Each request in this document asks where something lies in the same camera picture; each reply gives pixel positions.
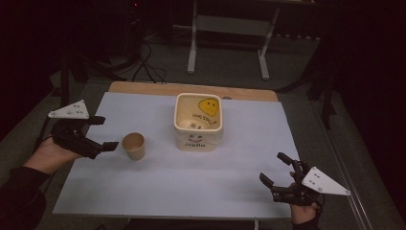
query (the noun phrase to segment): human hand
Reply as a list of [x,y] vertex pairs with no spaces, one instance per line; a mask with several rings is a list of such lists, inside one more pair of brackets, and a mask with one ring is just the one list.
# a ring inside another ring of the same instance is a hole
[[298,206],[295,204],[290,204],[292,222],[294,224],[308,222],[316,218],[318,209],[319,206],[316,203],[313,203],[310,206]]
[[51,174],[60,169],[64,164],[78,158],[81,158],[81,155],[60,147],[50,137],[41,143],[32,157],[23,166]]

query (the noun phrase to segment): paper cup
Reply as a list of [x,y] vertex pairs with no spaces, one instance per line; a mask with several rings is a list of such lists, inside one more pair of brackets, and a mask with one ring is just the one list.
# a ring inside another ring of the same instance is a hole
[[146,145],[144,136],[138,132],[132,132],[123,139],[123,148],[129,158],[138,161],[146,155]]

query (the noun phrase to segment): white table surface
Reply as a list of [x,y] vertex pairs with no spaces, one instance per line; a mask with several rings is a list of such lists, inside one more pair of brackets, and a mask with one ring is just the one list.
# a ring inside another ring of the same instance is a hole
[[222,100],[224,136],[211,152],[176,147],[176,97],[105,93],[87,137],[122,141],[129,132],[146,138],[146,156],[128,158],[121,143],[95,160],[75,162],[54,214],[120,218],[279,219],[287,204],[275,203],[259,180],[293,182],[282,151],[299,159],[281,103]]

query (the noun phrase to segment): metal stand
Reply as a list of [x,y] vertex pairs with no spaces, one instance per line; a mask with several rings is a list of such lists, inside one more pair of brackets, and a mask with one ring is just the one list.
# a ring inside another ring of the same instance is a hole
[[279,16],[280,8],[275,8],[272,20],[258,21],[230,17],[218,17],[209,15],[200,15],[197,13],[197,1],[193,1],[193,19],[192,19],[192,45],[189,53],[188,73],[193,74],[196,63],[196,34],[199,31],[211,31],[220,33],[230,33],[239,35],[261,35],[265,37],[265,41],[260,49],[258,49],[259,68],[262,79],[268,81],[270,79],[268,67],[266,65],[265,54],[268,49],[269,42],[274,32],[275,24]]

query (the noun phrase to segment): yellow smiley face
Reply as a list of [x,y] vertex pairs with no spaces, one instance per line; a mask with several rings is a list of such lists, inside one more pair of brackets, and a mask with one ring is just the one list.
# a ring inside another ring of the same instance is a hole
[[199,108],[213,117],[218,110],[218,101],[213,98],[205,99],[199,103]]

